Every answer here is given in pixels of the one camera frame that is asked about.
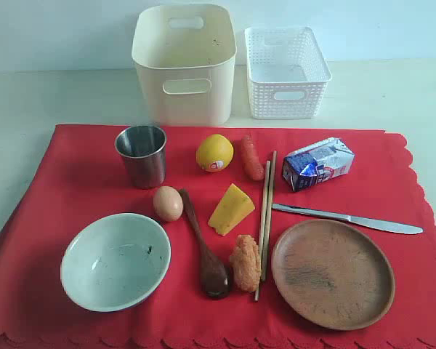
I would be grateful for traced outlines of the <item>orange red sausage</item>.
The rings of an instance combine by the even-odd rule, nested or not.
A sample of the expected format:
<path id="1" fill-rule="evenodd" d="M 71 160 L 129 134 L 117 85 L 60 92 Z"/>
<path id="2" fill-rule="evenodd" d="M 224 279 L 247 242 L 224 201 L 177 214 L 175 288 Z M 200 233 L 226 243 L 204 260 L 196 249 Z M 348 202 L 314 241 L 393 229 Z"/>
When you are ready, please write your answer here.
<path id="1" fill-rule="evenodd" d="M 265 178 L 265 170 L 259 160 L 254 141 L 249 135 L 245 135 L 241 139 L 240 150 L 243 168 L 248 177 L 254 181 L 263 180 Z"/>

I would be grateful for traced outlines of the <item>brown egg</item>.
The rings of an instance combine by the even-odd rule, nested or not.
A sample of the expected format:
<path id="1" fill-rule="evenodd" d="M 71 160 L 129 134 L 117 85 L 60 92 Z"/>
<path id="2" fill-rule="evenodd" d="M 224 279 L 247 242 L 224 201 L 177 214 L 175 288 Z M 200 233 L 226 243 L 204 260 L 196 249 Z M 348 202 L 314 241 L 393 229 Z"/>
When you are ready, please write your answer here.
<path id="1" fill-rule="evenodd" d="M 174 222 L 182 215 L 182 197 L 175 188 L 161 186 L 153 196 L 153 208 L 162 220 Z"/>

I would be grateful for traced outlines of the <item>orange fried chicken piece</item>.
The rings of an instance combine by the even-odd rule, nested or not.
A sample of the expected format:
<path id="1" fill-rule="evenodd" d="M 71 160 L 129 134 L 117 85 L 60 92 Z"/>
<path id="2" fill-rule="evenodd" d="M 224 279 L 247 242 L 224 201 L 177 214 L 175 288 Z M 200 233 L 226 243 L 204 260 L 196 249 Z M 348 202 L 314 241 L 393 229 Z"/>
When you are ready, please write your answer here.
<path id="1" fill-rule="evenodd" d="M 242 291 L 255 292 L 261 277 L 259 246 L 250 235 L 239 235 L 229 257 L 235 285 Z"/>

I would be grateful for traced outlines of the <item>blue white milk carton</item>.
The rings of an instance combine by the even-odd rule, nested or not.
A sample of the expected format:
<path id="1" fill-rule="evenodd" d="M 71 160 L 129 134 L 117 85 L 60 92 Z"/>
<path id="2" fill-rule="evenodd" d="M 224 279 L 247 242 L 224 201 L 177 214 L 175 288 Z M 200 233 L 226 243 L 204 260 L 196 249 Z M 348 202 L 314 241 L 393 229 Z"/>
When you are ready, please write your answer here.
<path id="1" fill-rule="evenodd" d="M 347 174 L 354 158 L 340 138 L 329 137 L 288 153 L 282 176 L 292 191 L 298 192 Z"/>

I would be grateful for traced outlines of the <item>yellow cheese wedge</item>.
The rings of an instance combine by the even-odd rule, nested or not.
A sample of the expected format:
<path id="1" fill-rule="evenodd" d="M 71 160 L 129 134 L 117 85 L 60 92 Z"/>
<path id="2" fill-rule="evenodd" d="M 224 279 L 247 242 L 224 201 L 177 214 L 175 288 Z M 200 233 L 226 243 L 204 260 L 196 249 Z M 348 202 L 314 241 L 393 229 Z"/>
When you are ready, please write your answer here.
<path id="1" fill-rule="evenodd" d="M 226 236 L 255 210 L 254 202 L 237 185 L 231 183 L 209 218 L 208 226 Z"/>

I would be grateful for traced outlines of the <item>long wooden chopstick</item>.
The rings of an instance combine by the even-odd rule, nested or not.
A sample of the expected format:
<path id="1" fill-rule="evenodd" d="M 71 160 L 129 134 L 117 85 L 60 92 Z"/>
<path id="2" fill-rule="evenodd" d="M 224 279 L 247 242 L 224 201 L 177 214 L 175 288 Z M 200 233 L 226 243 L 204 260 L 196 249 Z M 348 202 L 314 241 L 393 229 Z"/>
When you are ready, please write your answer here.
<path id="1" fill-rule="evenodd" d="M 266 161 L 265 166 L 265 183 L 263 187 L 263 194 L 262 194 L 262 207 L 261 207 L 261 215 L 260 215 L 260 227 L 259 227 L 259 261 L 260 261 L 260 269 L 261 269 L 261 276 L 263 274 L 263 267 L 262 267 L 262 253 L 263 253 L 263 243 L 264 243 L 264 237 L 265 237 L 265 223 L 266 223 L 266 211 L 267 211 L 267 196 L 268 196 L 268 184 L 270 179 L 270 166 L 271 161 Z M 260 285 L 260 278 L 257 281 L 257 290 L 254 293 L 254 301 L 258 302 L 259 300 L 259 285 Z"/>

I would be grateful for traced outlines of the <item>stainless steel cup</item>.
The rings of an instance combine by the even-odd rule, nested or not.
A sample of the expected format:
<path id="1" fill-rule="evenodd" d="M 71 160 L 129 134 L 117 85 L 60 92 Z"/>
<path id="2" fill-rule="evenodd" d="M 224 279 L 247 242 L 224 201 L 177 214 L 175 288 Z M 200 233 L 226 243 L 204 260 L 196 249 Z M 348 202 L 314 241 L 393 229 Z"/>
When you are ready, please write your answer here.
<path id="1" fill-rule="evenodd" d="M 150 189 L 166 179 L 166 133 L 157 126 L 128 127 L 115 139 L 129 179 L 134 187 Z"/>

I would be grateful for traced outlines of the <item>short wooden chopstick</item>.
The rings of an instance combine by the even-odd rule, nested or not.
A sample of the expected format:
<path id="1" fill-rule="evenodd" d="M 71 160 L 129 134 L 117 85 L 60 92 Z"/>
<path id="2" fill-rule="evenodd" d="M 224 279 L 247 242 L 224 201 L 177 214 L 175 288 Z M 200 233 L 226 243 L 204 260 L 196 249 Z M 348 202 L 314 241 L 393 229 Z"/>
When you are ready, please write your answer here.
<path id="1" fill-rule="evenodd" d="M 263 250 L 262 250 L 262 281 L 267 278 L 267 259 L 269 250 L 269 238 L 270 238 L 270 226 L 272 217 L 272 204 L 273 204 L 273 191 L 274 191 L 274 181 L 275 181 L 275 166 L 277 161 L 277 151 L 273 151 L 272 160 L 270 163 L 270 178 L 267 186 L 267 207 L 266 207 L 266 217 L 265 217 L 265 230 L 264 230 L 264 240 L 263 240 Z"/>

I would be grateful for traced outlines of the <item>dark wooden spoon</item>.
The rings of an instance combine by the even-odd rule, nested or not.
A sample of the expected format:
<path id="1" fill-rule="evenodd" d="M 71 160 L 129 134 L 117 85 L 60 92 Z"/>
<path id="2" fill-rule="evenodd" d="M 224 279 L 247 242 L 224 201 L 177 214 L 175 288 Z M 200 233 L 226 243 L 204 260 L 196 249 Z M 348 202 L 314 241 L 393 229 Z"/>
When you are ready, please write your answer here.
<path id="1" fill-rule="evenodd" d="M 206 245 L 200 225 L 198 223 L 195 208 L 188 192 L 182 188 L 179 190 L 182 198 L 184 211 L 189 220 L 198 242 L 200 252 L 199 280 L 201 289 L 207 297 L 219 300 L 227 297 L 231 289 L 231 277 L 224 263 Z"/>

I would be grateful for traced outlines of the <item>red scalloped table cloth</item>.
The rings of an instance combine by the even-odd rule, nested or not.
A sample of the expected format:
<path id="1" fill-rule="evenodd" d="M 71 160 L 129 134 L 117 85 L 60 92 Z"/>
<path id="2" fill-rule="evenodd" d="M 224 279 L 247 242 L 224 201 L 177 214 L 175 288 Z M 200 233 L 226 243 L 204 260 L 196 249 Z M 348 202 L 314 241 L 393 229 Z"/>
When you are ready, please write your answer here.
<path id="1" fill-rule="evenodd" d="M 119 212 L 153 216 L 151 190 L 132 186 L 114 148 L 120 127 L 58 125 L 36 175 L 0 234 L 0 348 L 436 348 L 436 225 L 402 135 L 381 130 L 220 129 L 250 135 L 267 159 L 328 137 L 354 152 L 350 172 L 294 193 L 275 178 L 278 203 L 417 225 L 413 236 L 366 230 L 395 273 L 395 300 L 365 329 L 330 331 L 301 318 L 274 281 L 258 302 L 233 290 L 210 300 L 198 284 L 188 223 L 170 223 L 171 264 L 142 304 L 95 313 L 70 301 L 60 263 L 85 226 Z"/>

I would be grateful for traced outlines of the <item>white perforated plastic basket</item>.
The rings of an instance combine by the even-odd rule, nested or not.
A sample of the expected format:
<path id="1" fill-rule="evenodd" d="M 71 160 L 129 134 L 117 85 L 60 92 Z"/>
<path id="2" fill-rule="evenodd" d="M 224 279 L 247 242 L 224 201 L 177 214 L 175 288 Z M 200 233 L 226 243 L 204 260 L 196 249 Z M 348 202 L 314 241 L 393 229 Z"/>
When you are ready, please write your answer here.
<path id="1" fill-rule="evenodd" d="M 244 31 L 251 116 L 311 119 L 331 72 L 311 28 L 250 27 Z"/>

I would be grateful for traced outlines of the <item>cream plastic storage bin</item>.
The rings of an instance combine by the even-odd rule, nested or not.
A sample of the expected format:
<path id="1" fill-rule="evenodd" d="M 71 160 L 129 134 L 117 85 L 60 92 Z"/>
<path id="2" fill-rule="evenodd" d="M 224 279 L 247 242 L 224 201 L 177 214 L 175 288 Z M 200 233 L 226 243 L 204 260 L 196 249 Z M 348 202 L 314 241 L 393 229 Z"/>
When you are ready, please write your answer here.
<path id="1" fill-rule="evenodd" d="M 215 4 L 150 7 L 137 18 L 132 59 L 152 122 L 218 126 L 231 112 L 237 47 Z"/>

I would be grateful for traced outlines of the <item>pale green ceramic bowl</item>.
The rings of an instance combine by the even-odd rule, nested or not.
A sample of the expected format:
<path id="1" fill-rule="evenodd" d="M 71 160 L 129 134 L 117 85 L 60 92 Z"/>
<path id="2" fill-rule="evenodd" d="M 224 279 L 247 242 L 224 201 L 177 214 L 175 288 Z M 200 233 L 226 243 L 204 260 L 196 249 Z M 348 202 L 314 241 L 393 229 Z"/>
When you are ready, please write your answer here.
<path id="1" fill-rule="evenodd" d="M 170 240 L 159 223 L 142 214 L 112 214 L 86 226 L 69 243 L 60 280 L 78 306 L 114 312 L 154 293 L 170 261 Z"/>

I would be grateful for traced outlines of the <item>round brown wooden plate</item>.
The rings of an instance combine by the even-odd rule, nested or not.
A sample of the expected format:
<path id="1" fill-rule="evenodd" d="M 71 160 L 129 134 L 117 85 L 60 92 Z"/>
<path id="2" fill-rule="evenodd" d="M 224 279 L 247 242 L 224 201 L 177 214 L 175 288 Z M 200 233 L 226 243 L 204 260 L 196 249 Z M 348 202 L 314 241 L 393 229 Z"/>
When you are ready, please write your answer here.
<path id="1" fill-rule="evenodd" d="M 288 305 L 318 326 L 352 331 L 380 320 L 395 298 L 395 275 L 364 233 L 332 220 L 286 229 L 272 251 L 272 277 Z"/>

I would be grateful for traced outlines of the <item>silver table knife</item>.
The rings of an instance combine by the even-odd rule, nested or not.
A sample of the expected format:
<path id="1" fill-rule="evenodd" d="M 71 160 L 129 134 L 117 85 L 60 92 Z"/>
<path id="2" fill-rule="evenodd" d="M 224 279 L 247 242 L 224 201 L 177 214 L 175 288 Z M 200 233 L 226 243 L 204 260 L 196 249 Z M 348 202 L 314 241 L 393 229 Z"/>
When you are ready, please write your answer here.
<path id="1" fill-rule="evenodd" d="M 374 230 L 380 230 L 390 233 L 399 233 L 405 235 L 417 235 L 423 233 L 423 229 L 414 225 L 406 225 L 399 222 L 386 220 L 376 220 L 367 217 L 359 217 L 349 214 L 341 214 L 336 212 L 326 212 L 316 209 L 308 209 L 298 206 L 290 206 L 286 204 L 273 204 L 272 208 L 282 212 L 290 212 L 294 214 L 308 215 L 311 217 L 321 217 L 326 219 L 348 222 L 355 225 L 360 225 Z"/>

